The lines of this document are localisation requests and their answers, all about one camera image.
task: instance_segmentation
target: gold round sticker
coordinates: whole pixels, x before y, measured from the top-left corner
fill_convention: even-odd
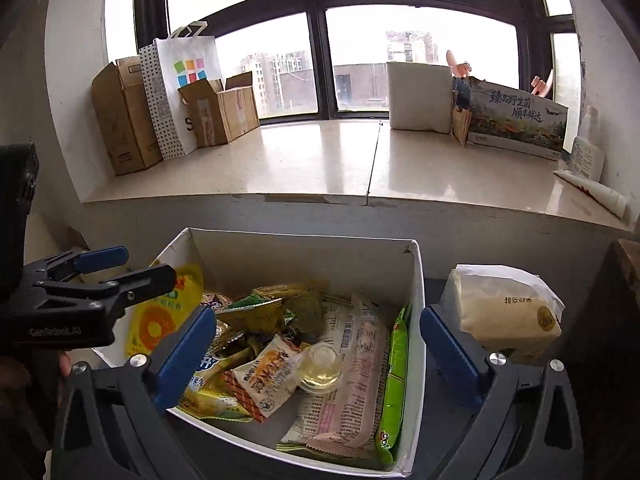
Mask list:
[[[556,326],[556,318],[546,306],[541,306],[538,309],[538,324],[545,332],[553,330]]]

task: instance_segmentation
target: blue gripper pad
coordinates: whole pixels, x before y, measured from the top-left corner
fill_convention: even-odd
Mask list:
[[[208,307],[199,314],[198,310],[184,322],[188,324],[187,327],[183,325],[178,332],[165,337],[150,356],[152,363],[154,358],[164,357],[164,362],[156,372],[155,393],[152,395],[159,413],[178,404],[216,335],[216,313]]]
[[[82,253],[74,262],[74,269],[81,274],[89,274],[97,270],[111,269],[124,265],[129,259],[129,251],[123,246],[111,247],[100,251]]]
[[[420,314],[420,334],[456,400],[473,410],[479,409],[484,402],[482,375],[430,306]]]

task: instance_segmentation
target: bright green package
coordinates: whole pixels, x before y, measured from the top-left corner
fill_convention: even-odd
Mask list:
[[[408,350],[408,334],[404,322],[406,307],[400,311],[391,333],[389,372],[386,375],[385,400],[382,418],[376,431],[376,449],[383,464],[394,462],[392,449],[400,435],[404,412],[404,380]]]

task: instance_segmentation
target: open cardboard box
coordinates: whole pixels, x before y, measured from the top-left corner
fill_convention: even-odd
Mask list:
[[[334,474],[391,478],[408,476],[414,464],[422,418],[426,347],[420,336],[424,280],[420,249],[414,240],[272,235],[187,228],[160,253],[161,263],[178,267],[198,263],[208,290],[248,294],[252,288],[277,283],[329,280],[329,293],[350,297],[360,292],[379,304],[389,328],[410,301],[408,379],[404,418],[396,463],[387,470],[336,465],[276,451],[275,445],[295,419],[300,395],[293,395],[262,424],[198,420],[172,408],[171,414],[248,452]],[[132,309],[114,327],[115,342],[95,349],[111,367],[126,362],[125,341]],[[246,464],[232,466],[242,478]]]

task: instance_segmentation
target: white bottle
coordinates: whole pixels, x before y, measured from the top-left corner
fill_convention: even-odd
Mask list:
[[[598,111],[593,106],[587,106],[587,113],[580,122],[578,136],[575,137],[571,149],[569,171],[599,182],[604,165],[604,153],[590,142],[595,138],[597,131]]]

